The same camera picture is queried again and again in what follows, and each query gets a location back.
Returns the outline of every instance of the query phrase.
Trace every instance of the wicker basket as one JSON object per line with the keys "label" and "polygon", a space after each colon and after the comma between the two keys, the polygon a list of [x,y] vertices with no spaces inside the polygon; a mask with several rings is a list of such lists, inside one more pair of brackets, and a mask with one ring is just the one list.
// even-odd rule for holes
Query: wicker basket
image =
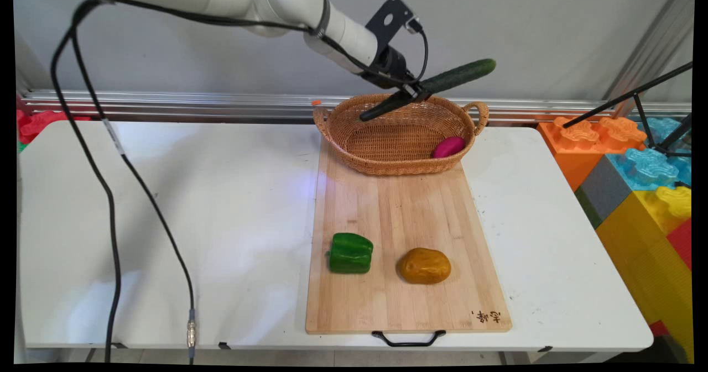
{"label": "wicker basket", "polygon": [[[387,97],[349,98],[332,112],[319,106],[312,113],[314,123],[339,158],[361,173],[417,175],[449,170],[470,150],[489,118],[489,109],[483,102],[460,108],[445,98],[430,97],[367,122],[359,120],[359,114]],[[476,128],[467,113],[471,107],[480,110]],[[465,148],[446,158],[431,158],[435,146],[452,136],[462,137]]]}

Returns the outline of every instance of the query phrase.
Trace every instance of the white table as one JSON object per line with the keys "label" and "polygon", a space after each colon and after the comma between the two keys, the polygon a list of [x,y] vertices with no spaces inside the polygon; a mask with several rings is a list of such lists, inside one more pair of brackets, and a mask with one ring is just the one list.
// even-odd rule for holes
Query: white table
{"label": "white table", "polygon": [[[389,349],[304,330],[321,136],[313,125],[114,123],[195,285],[198,347]],[[166,234],[100,122],[79,122],[116,198],[114,342],[184,348],[188,292]],[[513,328],[429,349],[583,352],[652,344],[644,318],[536,130],[486,128],[462,160]],[[106,196],[66,122],[20,154],[28,347],[101,347],[113,296]],[[392,335],[394,341],[428,335]]]}

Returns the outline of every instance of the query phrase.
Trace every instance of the floor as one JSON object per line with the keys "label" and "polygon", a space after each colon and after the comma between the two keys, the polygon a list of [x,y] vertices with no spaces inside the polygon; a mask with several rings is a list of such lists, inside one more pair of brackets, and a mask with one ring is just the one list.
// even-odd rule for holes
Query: floor
{"label": "floor", "polygon": [[[48,362],[51,356],[30,351],[30,361]],[[58,361],[84,362],[85,351],[61,352]],[[90,362],[103,362],[103,349],[91,354]],[[116,363],[187,364],[186,350],[114,349]],[[438,351],[324,351],[324,350],[198,350],[195,364],[257,366],[455,366],[501,365],[498,352]]]}

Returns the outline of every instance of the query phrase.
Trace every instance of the gray wall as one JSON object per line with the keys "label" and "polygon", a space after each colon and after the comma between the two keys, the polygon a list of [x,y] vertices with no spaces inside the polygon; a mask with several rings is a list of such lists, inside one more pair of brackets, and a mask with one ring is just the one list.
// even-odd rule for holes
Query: gray wall
{"label": "gray wall", "polygon": [[[691,60],[693,60],[693,30],[676,50],[676,53],[666,65],[666,68],[664,68],[662,75]],[[648,90],[642,100],[647,102],[692,102],[692,90],[693,70],[690,70]]]}
{"label": "gray wall", "polygon": [[[16,66],[34,88],[50,88],[51,53],[81,0],[13,0]],[[364,24],[384,0],[331,0]],[[428,75],[480,58],[490,76],[448,97],[599,99],[666,0],[404,0],[430,41]],[[106,6],[79,30],[94,87],[105,91],[356,95],[379,92],[304,45],[301,34],[260,38],[135,7]],[[392,45],[412,71],[419,35]],[[66,52],[65,89],[84,89]]]}

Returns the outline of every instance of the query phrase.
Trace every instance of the cutting board handle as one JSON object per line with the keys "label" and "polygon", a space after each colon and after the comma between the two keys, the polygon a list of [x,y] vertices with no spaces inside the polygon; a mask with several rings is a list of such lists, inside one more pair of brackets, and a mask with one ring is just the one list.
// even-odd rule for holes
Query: cutting board handle
{"label": "cutting board handle", "polygon": [[380,330],[374,330],[374,332],[371,332],[371,335],[374,337],[378,337],[379,339],[383,340],[386,342],[387,345],[391,347],[428,347],[435,343],[435,340],[438,339],[438,337],[445,336],[447,332],[445,330],[436,330],[435,334],[433,334],[433,338],[430,339],[428,342],[401,342],[401,343],[394,343],[391,342],[389,339],[387,339],[384,336],[384,332],[381,332]]}

